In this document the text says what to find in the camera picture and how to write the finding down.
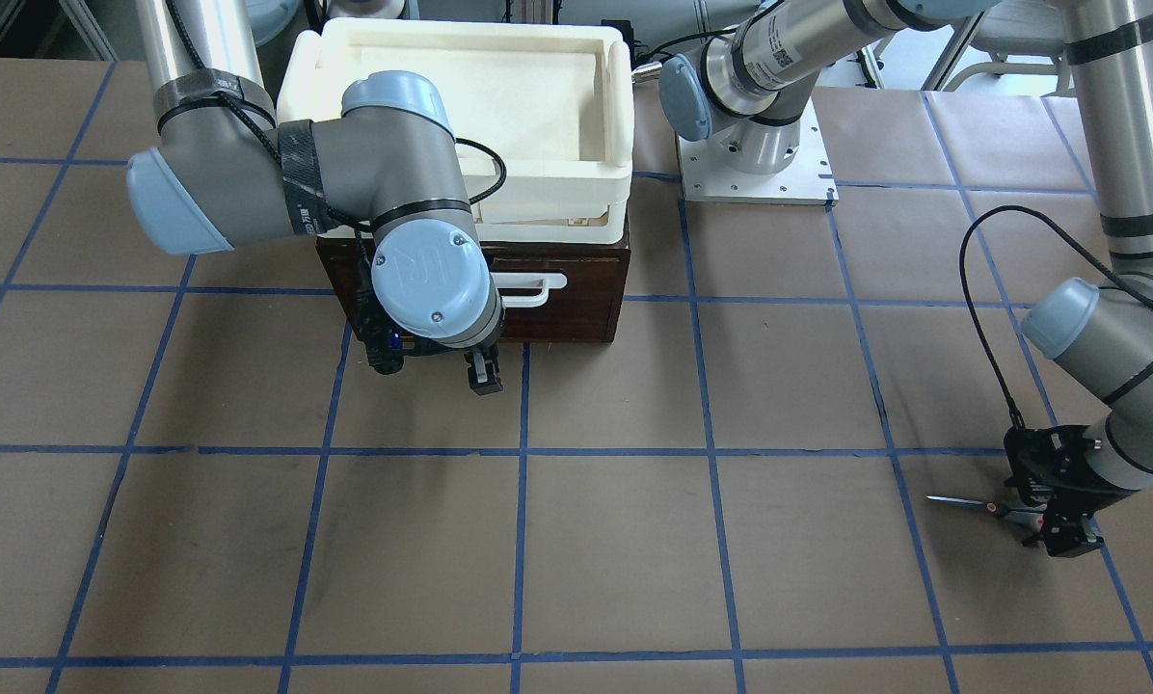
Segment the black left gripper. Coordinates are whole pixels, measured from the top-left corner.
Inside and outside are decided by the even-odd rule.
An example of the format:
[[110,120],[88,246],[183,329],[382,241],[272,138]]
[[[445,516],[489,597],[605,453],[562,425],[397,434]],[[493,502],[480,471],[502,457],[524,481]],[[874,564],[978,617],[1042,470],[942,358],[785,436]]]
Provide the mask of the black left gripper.
[[1004,437],[1009,470],[1005,486],[1023,505],[1045,510],[1039,543],[1054,558],[1076,558],[1105,549],[1093,514],[1122,500],[1122,489],[1088,466],[1095,451],[1085,425],[1053,429],[1011,427]]

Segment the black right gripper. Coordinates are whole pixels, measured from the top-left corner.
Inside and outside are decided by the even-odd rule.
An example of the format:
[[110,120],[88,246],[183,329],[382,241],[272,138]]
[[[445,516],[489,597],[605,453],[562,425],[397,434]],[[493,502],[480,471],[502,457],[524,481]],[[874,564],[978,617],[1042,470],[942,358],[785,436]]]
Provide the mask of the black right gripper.
[[[407,335],[395,320],[391,320],[372,289],[356,293],[353,334],[366,348],[366,363],[382,375],[399,374],[407,359],[432,357],[457,350],[430,338]],[[503,391],[498,350],[466,350],[465,361],[468,365],[468,387],[476,395]]]

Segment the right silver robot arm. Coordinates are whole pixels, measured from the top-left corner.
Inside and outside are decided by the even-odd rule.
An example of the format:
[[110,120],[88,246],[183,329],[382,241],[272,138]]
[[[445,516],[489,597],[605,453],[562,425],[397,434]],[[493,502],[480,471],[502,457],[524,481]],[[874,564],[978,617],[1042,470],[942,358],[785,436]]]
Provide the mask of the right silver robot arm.
[[346,226],[330,273],[375,372],[457,352],[476,394],[502,391],[502,295],[478,246],[439,89],[379,71],[329,121],[280,121],[242,1],[140,1],[159,145],[131,154],[131,208],[167,254],[227,252]]

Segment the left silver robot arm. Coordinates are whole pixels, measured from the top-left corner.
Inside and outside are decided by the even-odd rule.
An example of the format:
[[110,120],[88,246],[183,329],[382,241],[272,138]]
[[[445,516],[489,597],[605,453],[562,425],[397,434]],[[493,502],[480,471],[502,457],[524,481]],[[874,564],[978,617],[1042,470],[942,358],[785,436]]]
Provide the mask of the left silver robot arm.
[[[726,133],[723,159],[771,174],[787,166],[817,80],[835,59],[906,28],[972,17],[990,1],[770,1],[739,25],[660,66],[661,106],[689,142]],[[1057,1],[1062,47],[1110,251],[1087,257],[1105,276],[1058,285],[1023,320],[1023,334],[1109,412],[1091,427],[1030,429],[1012,398],[1004,446],[1018,508],[986,510],[1030,530],[1025,546],[1069,558],[1105,548],[1092,527],[1153,485],[1153,1]]]

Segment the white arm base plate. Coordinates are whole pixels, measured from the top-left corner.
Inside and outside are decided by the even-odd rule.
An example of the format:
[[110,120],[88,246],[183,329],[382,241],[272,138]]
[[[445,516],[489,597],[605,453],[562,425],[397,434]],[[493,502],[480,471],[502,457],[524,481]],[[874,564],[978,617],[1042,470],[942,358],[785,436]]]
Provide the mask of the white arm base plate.
[[815,101],[797,122],[743,121],[700,142],[675,138],[686,199],[832,206],[841,199]]

